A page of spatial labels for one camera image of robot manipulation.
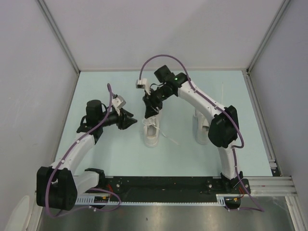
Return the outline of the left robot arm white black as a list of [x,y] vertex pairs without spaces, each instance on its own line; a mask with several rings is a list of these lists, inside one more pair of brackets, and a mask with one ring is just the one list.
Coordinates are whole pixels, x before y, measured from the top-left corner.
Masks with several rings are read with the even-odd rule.
[[38,206],[69,211],[81,194],[92,189],[99,193],[106,188],[103,170],[87,168],[79,176],[74,174],[85,155],[98,142],[104,127],[116,125],[119,130],[125,130],[137,123],[133,114],[123,108],[125,103],[121,96],[112,97],[109,106],[99,100],[87,102],[86,115],[81,119],[72,146],[59,160],[37,171]]

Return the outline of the white sneaker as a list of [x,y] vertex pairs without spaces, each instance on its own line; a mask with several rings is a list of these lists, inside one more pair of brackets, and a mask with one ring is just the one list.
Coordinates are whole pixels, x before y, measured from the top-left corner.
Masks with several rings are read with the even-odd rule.
[[196,141],[201,145],[209,143],[208,137],[210,124],[214,115],[219,115],[218,107],[223,108],[223,105],[208,94],[199,89],[194,82],[194,95],[198,98],[198,104],[194,107],[194,117],[197,119]]
[[160,129],[160,118],[161,115],[154,115],[149,118],[143,118],[143,141],[144,144],[149,148],[154,148],[158,145],[159,137],[162,135],[163,137],[169,139],[171,142],[179,145],[177,141],[167,136],[161,129]]

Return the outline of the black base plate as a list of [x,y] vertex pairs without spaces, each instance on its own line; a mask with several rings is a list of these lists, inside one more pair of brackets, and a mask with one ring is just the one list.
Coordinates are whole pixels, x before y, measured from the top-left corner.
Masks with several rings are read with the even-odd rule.
[[233,181],[222,177],[107,177],[100,189],[113,189],[124,203],[209,203],[217,194],[239,194],[250,184],[248,179]]

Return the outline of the left corner metal post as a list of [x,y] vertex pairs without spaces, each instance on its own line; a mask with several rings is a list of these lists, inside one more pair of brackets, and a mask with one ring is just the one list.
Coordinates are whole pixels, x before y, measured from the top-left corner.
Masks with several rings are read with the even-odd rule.
[[37,3],[43,17],[45,18],[47,24],[49,25],[52,33],[54,34],[57,42],[59,43],[61,49],[63,50],[65,56],[67,57],[69,63],[71,64],[72,68],[74,69],[75,73],[79,76],[80,75],[80,69],[77,65],[77,62],[75,61],[75,58],[73,57],[69,46],[67,45],[67,42],[65,41],[46,1],[44,0],[35,0]]

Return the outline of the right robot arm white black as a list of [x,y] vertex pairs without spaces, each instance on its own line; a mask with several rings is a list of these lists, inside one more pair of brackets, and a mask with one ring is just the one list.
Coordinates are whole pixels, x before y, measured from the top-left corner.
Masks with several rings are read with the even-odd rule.
[[235,154],[237,139],[242,139],[239,131],[237,110],[234,106],[225,107],[202,92],[184,71],[175,75],[164,65],[154,73],[159,81],[156,89],[152,89],[147,79],[139,78],[136,87],[144,89],[142,100],[145,104],[144,131],[150,127],[159,130],[159,120],[163,109],[163,101],[171,96],[179,97],[195,108],[198,119],[196,139],[199,143],[210,140],[218,148],[221,160],[222,188],[227,193],[233,193],[239,188],[243,174],[238,169]]

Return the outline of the right corner metal post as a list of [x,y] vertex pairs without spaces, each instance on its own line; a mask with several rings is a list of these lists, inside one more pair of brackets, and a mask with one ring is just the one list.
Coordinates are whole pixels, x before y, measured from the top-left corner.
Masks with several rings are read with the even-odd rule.
[[276,27],[280,23],[281,19],[283,18],[283,15],[286,13],[286,11],[287,11],[287,9],[288,9],[288,7],[291,3],[292,3],[292,0],[283,0],[282,1],[281,5],[278,8],[278,11],[276,12],[272,22],[270,23],[270,25],[268,27],[263,39],[261,40],[261,43],[258,46],[257,51],[255,52],[252,60],[250,61],[248,67],[246,68],[246,72],[248,74],[250,74],[251,71],[253,70],[256,62],[258,61],[258,59],[262,55],[262,52],[265,49],[265,46],[269,42],[272,34],[274,33]]

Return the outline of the aluminium rail frame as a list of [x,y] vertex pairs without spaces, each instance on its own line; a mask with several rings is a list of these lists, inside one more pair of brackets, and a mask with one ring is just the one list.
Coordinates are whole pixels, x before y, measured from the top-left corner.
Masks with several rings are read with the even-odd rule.
[[253,196],[297,196],[292,177],[245,177]]

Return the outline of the corner metal post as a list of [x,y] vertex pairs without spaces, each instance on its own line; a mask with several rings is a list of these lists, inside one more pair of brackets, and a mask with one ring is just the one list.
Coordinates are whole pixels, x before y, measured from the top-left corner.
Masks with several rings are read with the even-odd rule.
[[67,57],[69,63],[71,64],[72,68],[74,69],[75,73],[79,76],[80,75],[80,69],[77,65],[77,62],[75,61],[75,58],[73,57],[69,46],[67,45],[67,42],[65,41],[46,1],[44,0],[35,0],[37,3],[43,17],[45,18],[47,24],[49,25],[52,33],[54,34],[57,42],[59,43],[61,49],[63,50],[65,56]]
[[282,1],[281,5],[278,8],[278,11],[276,12],[272,22],[270,23],[270,25],[268,27],[263,39],[261,40],[261,43],[258,46],[257,51],[255,52],[252,60],[250,61],[248,67],[246,68],[246,72],[248,74],[250,74],[251,71],[253,70],[256,62],[258,61],[258,59],[262,55],[262,52],[265,49],[265,46],[269,42],[272,34],[274,33],[276,27],[280,23],[281,19],[283,18],[283,15],[286,13],[286,11],[287,11],[287,9],[288,9],[288,7],[291,3],[292,3],[292,0],[283,0]]

